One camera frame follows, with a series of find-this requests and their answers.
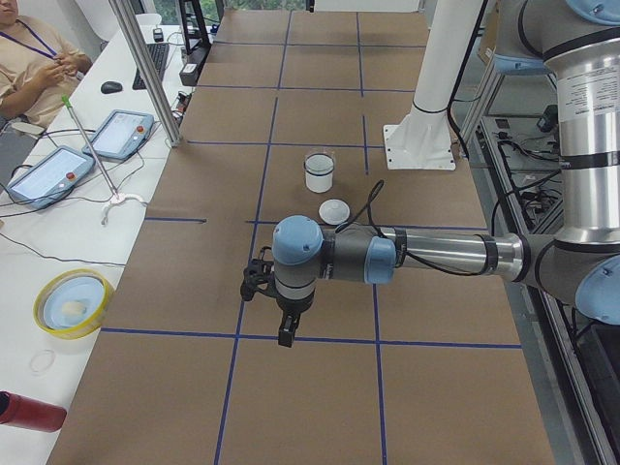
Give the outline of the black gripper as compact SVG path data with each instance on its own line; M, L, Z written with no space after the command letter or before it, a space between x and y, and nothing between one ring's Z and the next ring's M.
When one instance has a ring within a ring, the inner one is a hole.
M276 302L283 312L282 321L278 328L278 345L291 347L295 341L296 325L303 312L307 311L314 302L314 295L310 294L302 299L290 299L277 296Z

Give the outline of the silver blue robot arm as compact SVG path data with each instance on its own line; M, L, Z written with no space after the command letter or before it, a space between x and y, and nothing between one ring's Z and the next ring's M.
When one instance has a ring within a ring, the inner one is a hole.
M551 234L416 234L368 223L323 229L290 216L273 233L267 282L281 309L278 342L295 340L320 279L385 284L399 267L498 275L582 315L619 322L619 5L505 1L495 61L505 73L540 63L556 80L562 225Z

